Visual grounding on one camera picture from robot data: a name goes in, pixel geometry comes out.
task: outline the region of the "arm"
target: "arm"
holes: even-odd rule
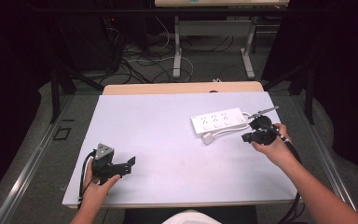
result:
[[[275,125],[281,134],[288,137],[286,126]],[[296,160],[280,137],[269,146],[262,146],[256,142],[252,142],[252,146],[264,153],[292,180],[317,223],[358,223],[358,213],[310,174]]]
[[[98,179],[92,177],[92,160],[87,164],[83,181],[83,203],[71,223],[92,223],[97,216],[109,190],[118,182],[120,175],[114,175],[106,183],[99,186]]]

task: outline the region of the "finger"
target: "finger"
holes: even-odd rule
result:
[[[279,129],[280,133],[282,133],[282,134],[287,133],[286,125],[281,124],[281,123],[276,123],[274,125],[275,125],[275,127],[277,127]]]
[[[92,180],[92,161],[93,159],[89,160],[89,163],[87,164],[86,175],[84,177],[84,183],[87,184]]]
[[[252,145],[252,147],[255,148],[256,151],[263,152],[263,147],[264,147],[263,145],[260,145],[255,141],[252,141],[251,145]]]
[[[106,192],[109,191],[120,179],[120,175],[114,175],[112,178],[109,178],[101,188],[103,188]]]

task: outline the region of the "table top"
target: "table top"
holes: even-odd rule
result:
[[[284,6],[289,0],[156,0],[157,7]]]
[[[251,130],[224,134],[205,146],[191,125],[190,118],[200,114],[234,107],[254,114],[273,107],[269,94],[261,91],[262,88],[256,91],[256,87],[261,85],[238,82],[106,87],[95,108],[62,204],[76,207],[81,166],[99,143],[115,149],[113,163],[136,157],[132,173],[124,175],[111,189],[105,207],[238,205],[293,200],[296,188],[290,179],[241,140],[241,135]],[[280,122],[275,111],[267,116],[273,122]]]

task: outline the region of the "person's right hand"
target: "person's right hand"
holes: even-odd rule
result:
[[[286,125],[280,123],[274,125],[279,129],[279,133],[283,134],[291,142],[287,134]],[[283,165],[290,163],[290,161],[296,161],[295,156],[279,136],[268,146],[260,145],[257,142],[252,142],[251,144],[257,151],[265,154],[270,161],[281,168]]]

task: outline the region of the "metal frame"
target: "metal frame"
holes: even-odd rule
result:
[[[277,17],[321,17],[331,14],[329,9],[289,9],[289,8],[226,8],[226,7],[156,7],[156,8],[94,8],[94,9],[61,9],[37,8],[31,4],[27,7],[40,15],[115,15],[115,17],[143,15],[143,16],[191,16],[205,17],[227,16],[277,16]]]
[[[16,183],[13,185],[10,193],[5,199],[3,205],[0,208],[0,224],[8,223],[13,216],[17,206],[19,205],[22,196],[25,191],[28,189],[32,178],[39,166],[40,162],[43,160],[48,144],[50,143],[53,134],[59,128],[59,123],[61,117],[65,111],[69,108],[70,104],[74,99],[74,95],[67,95],[62,102],[62,113],[58,116],[55,123],[52,123],[48,126],[48,129],[43,136],[40,144],[34,149],[34,153],[31,155],[31,158],[27,161],[22,169],[22,172],[17,179]]]
[[[347,191],[344,182],[339,176],[333,158],[331,157],[330,153],[325,147],[321,136],[316,131],[315,126],[310,125],[307,116],[303,113],[304,109],[302,107],[300,96],[292,96],[292,99],[294,101],[298,114],[301,115],[301,118],[303,119],[303,123],[307,125],[307,128],[310,131],[310,136],[313,138],[313,142],[316,144],[316,148],[317,148],[316,154],[319,157],[319,161],[321,162],[321,165],[324,168],[324,172],[326,173],[327,178],[330,181],[333,191],[342,201],[350,205],[356,211],[356,207],[351,199],[351,196]]]
[[[241,49],[241,57],[245,66],[246,76],[253,80],[255,73],[249,58],[249,51],[255,35],[257,18],[251,21],[179,21],[175,17],[175,59],[173,62],[173,78],[180,77],[182,49],[180,48],[181,35],[238,35],[246,36],[245,49]]]

